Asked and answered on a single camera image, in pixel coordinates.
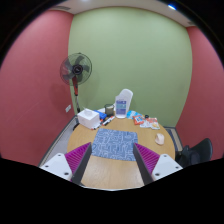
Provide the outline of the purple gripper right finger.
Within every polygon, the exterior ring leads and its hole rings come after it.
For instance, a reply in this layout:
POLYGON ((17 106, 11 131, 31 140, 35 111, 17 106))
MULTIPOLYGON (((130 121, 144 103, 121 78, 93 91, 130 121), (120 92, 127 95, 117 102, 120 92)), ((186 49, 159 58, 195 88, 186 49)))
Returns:
POLYGON ((133 154, 145 185, 182 169, 168 154, 159 155, 138 143, 133 144, 133 154))

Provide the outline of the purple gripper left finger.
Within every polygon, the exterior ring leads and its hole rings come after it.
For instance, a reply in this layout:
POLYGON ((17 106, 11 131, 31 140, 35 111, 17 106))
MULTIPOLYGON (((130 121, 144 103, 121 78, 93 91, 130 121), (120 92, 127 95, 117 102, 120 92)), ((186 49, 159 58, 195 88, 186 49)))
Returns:
POLYGON ((66 154, 57 153, 41 169, 80 185, 91 153, 92 146, 88 142, 66 154))

